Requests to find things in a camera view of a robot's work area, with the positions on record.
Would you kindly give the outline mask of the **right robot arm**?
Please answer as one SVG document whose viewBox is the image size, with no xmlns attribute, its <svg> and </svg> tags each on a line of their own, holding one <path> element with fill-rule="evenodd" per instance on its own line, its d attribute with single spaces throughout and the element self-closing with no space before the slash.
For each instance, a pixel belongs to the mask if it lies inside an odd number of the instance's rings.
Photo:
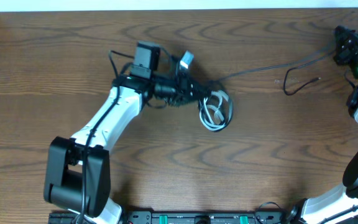
<svg viewBox="0 0 358 224">
<path fill-rule="evenodd" d="M 339 66 L 348 66 L 358 80 L 358 33 L 344 26 L 334 30 L 335 54 Z M 349 115 L 358 123 L 358 85 L 351 84 L 352 93 L 346 105 Z M 299 201 L 284 223 L 358 223 L 358 152 L 348 163 L 341 184 L 326 193 Z"/>
</svg>

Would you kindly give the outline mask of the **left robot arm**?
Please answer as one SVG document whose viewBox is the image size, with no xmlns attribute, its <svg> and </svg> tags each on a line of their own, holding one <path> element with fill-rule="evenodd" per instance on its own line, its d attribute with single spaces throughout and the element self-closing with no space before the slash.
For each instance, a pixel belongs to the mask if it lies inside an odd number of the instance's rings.
<svg viewBox="0 0 358 224">
<path fill-rule="evenodd" d="M 119 223 L 122 207 L 110 198 L 110 156 L 130 121 L 152 97 L 181 106 L 201 100 L 211 90 L 188 73 L 194 56 L 168 56 L 167 78 L 158 73 L 163 47 L 146 41 L 137 43 L 131 62 L 115 78 L 107 100 L 90 121 L 70 138 L 56 137 L 48 149 L 44 200 L 74 212 L 73 223 Z"/>
</svg>

